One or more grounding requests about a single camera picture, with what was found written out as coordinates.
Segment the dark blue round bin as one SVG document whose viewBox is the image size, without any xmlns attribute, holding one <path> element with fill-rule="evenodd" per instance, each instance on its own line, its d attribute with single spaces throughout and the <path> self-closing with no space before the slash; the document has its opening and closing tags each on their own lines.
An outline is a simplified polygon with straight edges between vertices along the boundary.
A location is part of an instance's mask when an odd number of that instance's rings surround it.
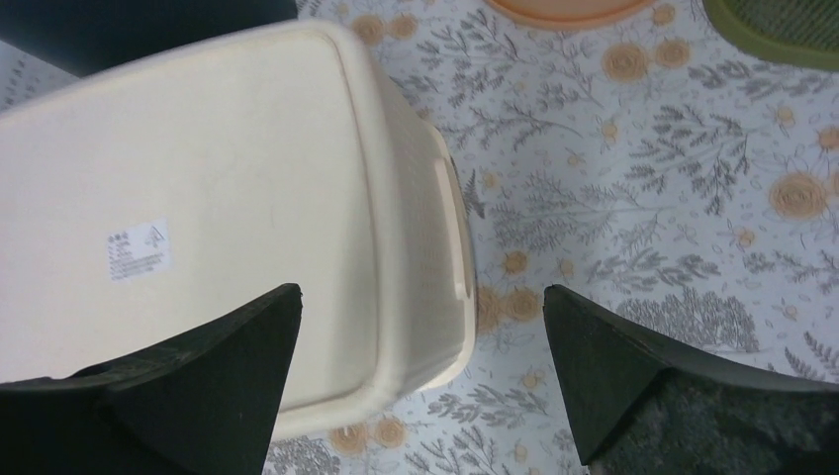
<svg viewBox="0 0 839 475">
<path fill-rule="evenodd" d="M 1 41 L 76 76 L 298 18 L 282 0 L 1 0 Z"/>
</svg>

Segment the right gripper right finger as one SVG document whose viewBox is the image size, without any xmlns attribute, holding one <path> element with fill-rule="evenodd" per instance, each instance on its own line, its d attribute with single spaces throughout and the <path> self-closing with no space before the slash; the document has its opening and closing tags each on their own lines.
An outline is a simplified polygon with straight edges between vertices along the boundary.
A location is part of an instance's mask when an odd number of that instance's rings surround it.
<svg viewBox="0 0 839 475">
<path fill-rule="evenodd" d="M 561 285 L 544 323 L 570 430 L 594 474 L 834 474 L 838 388 L 740 364 Z"/>
</svg>

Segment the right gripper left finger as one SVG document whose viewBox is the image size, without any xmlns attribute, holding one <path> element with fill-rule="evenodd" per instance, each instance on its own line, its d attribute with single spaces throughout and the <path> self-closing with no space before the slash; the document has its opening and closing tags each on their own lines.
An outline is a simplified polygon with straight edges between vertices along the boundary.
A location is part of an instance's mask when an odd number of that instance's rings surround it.
<svg viewBox="0 0 839 475">
<path fill-rule="evenodd" d="M 303 311 L 281 285 L 63 379 L 1 387 L 5 474 L 258 474 Z"/>
</svg>

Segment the cream perforated large basket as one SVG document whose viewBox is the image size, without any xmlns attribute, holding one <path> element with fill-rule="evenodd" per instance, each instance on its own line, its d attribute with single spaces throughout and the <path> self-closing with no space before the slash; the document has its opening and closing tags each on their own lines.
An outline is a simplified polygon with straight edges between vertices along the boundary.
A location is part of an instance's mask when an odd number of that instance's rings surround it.
<svg viewBox="0 0 839 475">
<path fill-rule="evenodd" d="M 1 378 L 73 372 L 284 283 L 302 324 L 274 435 L 449 383 L 476 342 L 457 176 L 348 29 L 157 54 L 1 116 Z"/>
</svg>

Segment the orange round bin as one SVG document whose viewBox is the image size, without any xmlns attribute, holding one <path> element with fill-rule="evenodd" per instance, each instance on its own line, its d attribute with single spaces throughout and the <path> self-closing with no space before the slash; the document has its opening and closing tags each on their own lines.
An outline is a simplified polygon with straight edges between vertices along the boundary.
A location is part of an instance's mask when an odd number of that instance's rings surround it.
<svg viewBox="0 0 839 475">
<path fill-rule="evenodd" d="M 592 30 L 613 25 L 653 0 L 486 0 L 517 24 L 548 31 Z"/>
</svg>

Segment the green mesh waste bin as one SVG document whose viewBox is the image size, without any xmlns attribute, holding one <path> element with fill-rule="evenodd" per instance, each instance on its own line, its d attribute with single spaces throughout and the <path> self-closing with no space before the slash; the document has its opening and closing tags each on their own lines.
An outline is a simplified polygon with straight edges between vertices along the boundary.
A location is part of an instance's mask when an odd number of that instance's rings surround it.
<svg viewBox="0 0 839 475">
<path fill-rule="evenodd" d="M 765 61 L 838 70 L 837 0 L 704 0 L 711 25 Z"/>
</svg>

